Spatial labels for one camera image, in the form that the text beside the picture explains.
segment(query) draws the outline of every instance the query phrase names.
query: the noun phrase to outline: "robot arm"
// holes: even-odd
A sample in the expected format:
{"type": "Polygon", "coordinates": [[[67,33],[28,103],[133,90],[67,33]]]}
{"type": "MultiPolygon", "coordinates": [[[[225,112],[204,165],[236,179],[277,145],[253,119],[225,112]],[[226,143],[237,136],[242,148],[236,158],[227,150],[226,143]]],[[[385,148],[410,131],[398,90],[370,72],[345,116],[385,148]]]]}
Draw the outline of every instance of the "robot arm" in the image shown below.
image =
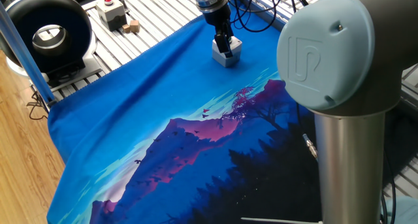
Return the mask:
{"type": "Polygon", "coordinates": [[[203,13],[206,22],[215,27],[215,42],[219,52],[226,58],[232,57],[231,38],[231,10],[228,0],[195,0],[197,8],[203,13]]]}

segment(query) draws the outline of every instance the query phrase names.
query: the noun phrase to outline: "wooden block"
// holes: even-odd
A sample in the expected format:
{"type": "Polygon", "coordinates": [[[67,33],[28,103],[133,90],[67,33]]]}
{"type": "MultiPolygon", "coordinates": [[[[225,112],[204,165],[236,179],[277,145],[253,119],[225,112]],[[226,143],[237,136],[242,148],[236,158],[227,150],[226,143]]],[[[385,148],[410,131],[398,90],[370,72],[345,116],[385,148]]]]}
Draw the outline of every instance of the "wooden block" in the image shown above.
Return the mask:
{"type": "Polygon", "coordinates": [[[132,20],[131,21],[131,31],[136,33],[139,32],[139,21],[138,20],[132,20]]]}
{"type": "Polygon", "coordinates": [[[128,24],[123,25],[122,28],[125,33],[131,32],[131,27],[128,24]]]}

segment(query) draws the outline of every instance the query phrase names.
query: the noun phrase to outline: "blue metal frame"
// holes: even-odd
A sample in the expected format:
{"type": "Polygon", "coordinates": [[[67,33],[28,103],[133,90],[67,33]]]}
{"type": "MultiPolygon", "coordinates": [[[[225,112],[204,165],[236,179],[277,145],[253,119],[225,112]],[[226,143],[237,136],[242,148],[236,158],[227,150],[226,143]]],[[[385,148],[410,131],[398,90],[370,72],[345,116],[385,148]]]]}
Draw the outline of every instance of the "blue metal frame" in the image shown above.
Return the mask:
{"type": "Polygon", "coordinates": [[[18,58],[20,64],[22,64],[22,67],[26,70],[27,75],[37,88],[40,96],[46,104],[49,106],[52,105],[55,102],[54,94],[52,94],[51,89],[40,73],[35,60],[33,60],[3,5],[0,5],[0,32],[14,52],[14,55],[18,58]]]}

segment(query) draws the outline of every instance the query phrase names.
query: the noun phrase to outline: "tree silhouette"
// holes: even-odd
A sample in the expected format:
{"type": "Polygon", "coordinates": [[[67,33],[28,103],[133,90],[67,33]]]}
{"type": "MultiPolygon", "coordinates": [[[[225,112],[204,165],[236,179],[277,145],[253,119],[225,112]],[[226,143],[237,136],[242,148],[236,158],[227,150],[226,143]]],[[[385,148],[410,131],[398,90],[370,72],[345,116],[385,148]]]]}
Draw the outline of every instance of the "tree silhouette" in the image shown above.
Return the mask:
{"type": "Polygon", "coordinates": [[[290,96],[285,92],[285,83],[279,80],[269,80],[264,91],[252,95],[253,87],[245,87],[237,91],[232,111],[224,113],[222,119],[234,119],[243,122],[254,118],[262,118],[277,130],[281,127],[276,118],[281,114],[289,115],[290,96]]]}
{"type": "MultiPolygon", "coordinates": [[[[302,122],[315,141],[312,115],[302,117],[302,122]]],[[[268,142],[259,140],[261,151],[229,150],[234,164],[227,171],[229,179],[213,177],[213,184],[198,188],[200,198],[176,224],[247,223],[241,217],[321,220],[317,162],[301,134],[302,129],[291,123],[289,130],[268,132],[268,142]]]]}

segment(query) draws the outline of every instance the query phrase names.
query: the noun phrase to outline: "black circular device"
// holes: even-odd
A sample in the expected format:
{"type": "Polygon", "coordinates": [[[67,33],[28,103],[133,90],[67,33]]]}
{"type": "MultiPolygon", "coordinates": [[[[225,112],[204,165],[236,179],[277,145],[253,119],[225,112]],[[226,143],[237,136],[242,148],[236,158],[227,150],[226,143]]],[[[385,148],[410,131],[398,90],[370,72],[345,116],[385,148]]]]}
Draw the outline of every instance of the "black circular device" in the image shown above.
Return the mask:
{"type": "MultiPolygon", "coordinates": [[[[86,12],[75,0],[16,0],[7,13],[41,72],[55,75],[84,68],[82,58],[92,31],[86,12]],[[49,29],[57,31],[54,37],[42,39],[40,33],[49,29]]],[[[2,35],[0,47],[20,65],[2,35]]]]}

